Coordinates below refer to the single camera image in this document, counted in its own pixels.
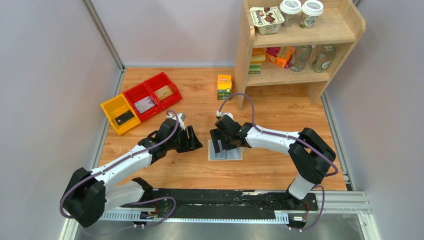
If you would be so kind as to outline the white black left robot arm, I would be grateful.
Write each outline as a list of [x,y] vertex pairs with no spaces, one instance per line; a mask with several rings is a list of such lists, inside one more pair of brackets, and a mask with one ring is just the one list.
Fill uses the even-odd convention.
[[164,158],[169,151],[187,153],[202,147],[191,125],[184,126],[182,120],[168,118],[159,130],[151,132],[112,162],[91,170],[77,169],[66,186],[59,208],[81,227],[90,227],[104,212],[143,198],[147,184],[141,178],[122,186],[119,182]]

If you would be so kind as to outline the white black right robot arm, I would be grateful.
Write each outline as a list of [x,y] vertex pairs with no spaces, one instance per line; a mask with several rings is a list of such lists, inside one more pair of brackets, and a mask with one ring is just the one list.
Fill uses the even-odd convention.
[[289,156],[298,174],[287,191],[297,200],[303,200],[324,178],[339,172],[334,163],[335,151],[308,127],[295,132],[278,131],[253,122],[241,125],[230,115],[221,114],[215,128],[210,130],[210,136],[217,154],[237,148],[259,148]]

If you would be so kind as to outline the grey credit card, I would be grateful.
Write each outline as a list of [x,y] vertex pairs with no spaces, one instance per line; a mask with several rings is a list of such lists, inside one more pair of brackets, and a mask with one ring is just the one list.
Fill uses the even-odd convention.
[[134,103],[135,108],[139,113],[144,113],[155,106],[154,101],[149,97],[145,97]]

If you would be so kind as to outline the grey translucent card holder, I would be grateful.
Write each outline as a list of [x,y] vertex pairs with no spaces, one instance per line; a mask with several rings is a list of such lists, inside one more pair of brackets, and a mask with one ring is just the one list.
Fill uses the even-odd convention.
[[243,151],[241,148],[224,150],[221,141],[218,141],[220,152],[215,153],[213,141],[208,141],[208,160],[209,161],[241,161],[243,160]]

